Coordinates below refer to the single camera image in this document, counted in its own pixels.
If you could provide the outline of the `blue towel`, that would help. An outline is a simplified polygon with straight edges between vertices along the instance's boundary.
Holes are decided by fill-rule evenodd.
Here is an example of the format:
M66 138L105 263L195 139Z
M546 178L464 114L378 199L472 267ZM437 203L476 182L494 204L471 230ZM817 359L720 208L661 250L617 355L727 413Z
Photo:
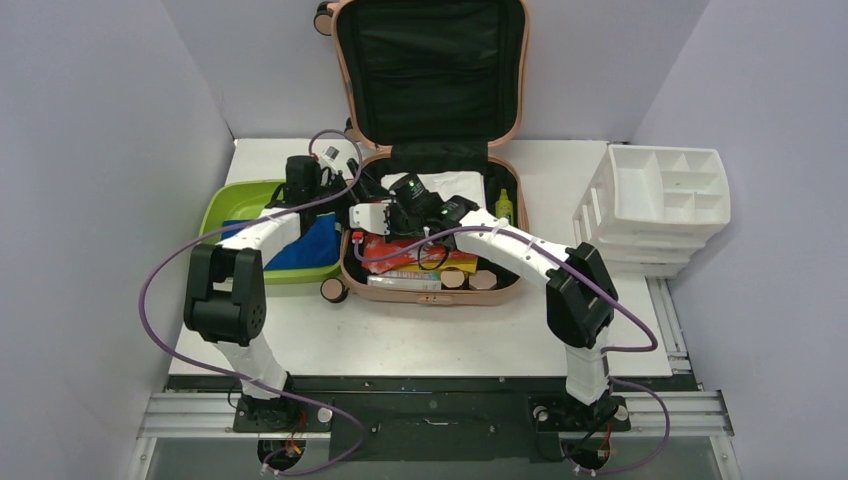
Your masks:
M218 242L224 249L252 249L261 253L264 269L291 270L327 267L340 256L340 230L333 213L318 215L303 227L299 213L223 232Z

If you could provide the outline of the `green plastic tray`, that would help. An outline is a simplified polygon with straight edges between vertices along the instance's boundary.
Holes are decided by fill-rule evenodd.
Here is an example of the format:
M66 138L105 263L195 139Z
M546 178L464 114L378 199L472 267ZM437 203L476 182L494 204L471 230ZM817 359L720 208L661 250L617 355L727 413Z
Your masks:
M200 232L206 234L224 226L252 220L271 200L282 179L239 182L224 186L213 196L203 217ZM268 285L321 282L340 271L339 260L327 267L264 270Z

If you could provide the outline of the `pink hard-shell suitcase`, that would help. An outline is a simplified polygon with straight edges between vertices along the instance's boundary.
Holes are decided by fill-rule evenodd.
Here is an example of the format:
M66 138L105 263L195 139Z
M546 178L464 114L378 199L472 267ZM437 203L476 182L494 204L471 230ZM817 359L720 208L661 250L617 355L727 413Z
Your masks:
M470 170L482 208L501 190L529 224L521 180L494 148L522 120L530 14L522 1L326 2L350 126L367 175Z

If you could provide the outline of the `white plastic drawer organizer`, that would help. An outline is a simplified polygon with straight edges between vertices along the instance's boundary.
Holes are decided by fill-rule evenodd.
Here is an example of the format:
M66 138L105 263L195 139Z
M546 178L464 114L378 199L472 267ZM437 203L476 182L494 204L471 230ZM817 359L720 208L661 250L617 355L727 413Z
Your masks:
M610 144L573 217L610 272L673 278L730 222L717 150Z

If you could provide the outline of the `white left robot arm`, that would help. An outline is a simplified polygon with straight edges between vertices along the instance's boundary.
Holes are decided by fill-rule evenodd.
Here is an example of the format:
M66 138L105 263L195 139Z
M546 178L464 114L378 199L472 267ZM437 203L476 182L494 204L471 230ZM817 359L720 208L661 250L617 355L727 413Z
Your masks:
M246 418L274 430L299 425L305 414L289 395L292 382L262 330L267 316L265 271L335 265L340 259L338 210L348 170L296 155L285 180L254 223L201 243L190 254L184 307L186 327L212 344L241 374Z

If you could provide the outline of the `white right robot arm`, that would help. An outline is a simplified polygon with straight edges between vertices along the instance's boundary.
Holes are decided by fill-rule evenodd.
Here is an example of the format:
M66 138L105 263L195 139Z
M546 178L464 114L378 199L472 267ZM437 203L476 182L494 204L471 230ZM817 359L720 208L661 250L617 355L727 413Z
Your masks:
M543 289L546 323L566 351L566 418L578 427L610 419L616 407L604 349L618 294L599 252L586 243L572 248L540 240L460 195L443 199L416 174L404 175L389 192L391 233L430 237Z

